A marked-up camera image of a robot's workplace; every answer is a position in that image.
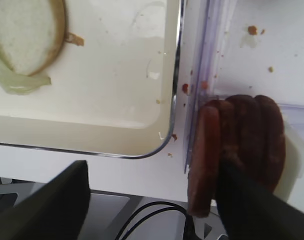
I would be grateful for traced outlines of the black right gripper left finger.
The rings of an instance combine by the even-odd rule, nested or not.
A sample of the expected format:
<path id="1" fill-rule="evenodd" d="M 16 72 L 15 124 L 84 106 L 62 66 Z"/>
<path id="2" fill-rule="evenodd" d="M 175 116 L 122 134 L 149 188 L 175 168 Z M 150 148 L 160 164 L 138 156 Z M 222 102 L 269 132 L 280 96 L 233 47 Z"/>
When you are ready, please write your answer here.
<path id="1" fill-rule="evenodd" d="M 87 162 L 77 160 L 33 195 L 0 213 L 0 240 L 76 240 L 90 197 Z"/>

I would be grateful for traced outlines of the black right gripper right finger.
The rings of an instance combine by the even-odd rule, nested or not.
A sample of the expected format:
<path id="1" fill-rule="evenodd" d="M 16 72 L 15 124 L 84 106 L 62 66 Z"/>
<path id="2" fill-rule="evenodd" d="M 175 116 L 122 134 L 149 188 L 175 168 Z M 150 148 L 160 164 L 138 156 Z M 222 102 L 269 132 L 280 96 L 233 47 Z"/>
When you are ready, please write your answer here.
<path id="1" fill-rule="evenodd" d="M 215 198 L 231 240 L 304 240 L 304 213 L 231 163 L 220 164 Z"/>

